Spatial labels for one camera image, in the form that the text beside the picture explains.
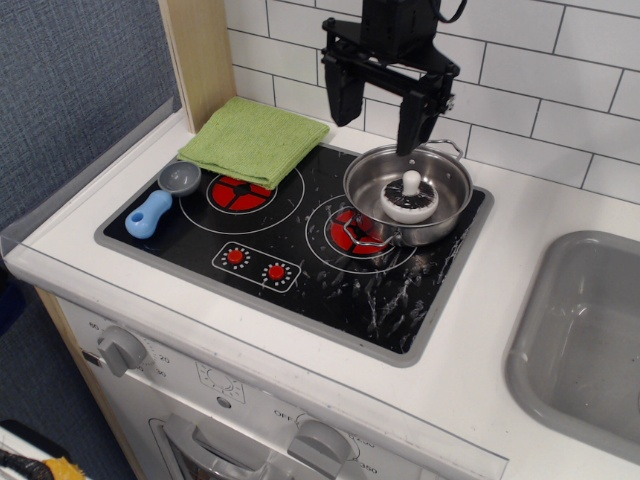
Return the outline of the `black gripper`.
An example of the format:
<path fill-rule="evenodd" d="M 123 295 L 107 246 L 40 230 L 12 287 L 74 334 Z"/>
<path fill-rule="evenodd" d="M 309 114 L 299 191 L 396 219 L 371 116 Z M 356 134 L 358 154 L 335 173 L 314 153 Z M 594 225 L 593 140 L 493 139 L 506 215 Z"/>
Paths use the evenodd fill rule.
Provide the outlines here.
<path fill-rule="evenodd" d="M 439 1 L 364 1 L 358 22 L 324 20 L 322 63 L 336 125 L 361 115 L 369 83 L 404 96 L 397 154 L 409 155 L 427 142 L 452 102 L 452 82 L 459 75 L 459 67 L 434 46 L 437 27 L 458 19 L 458 13 L 445 17 Z"/>

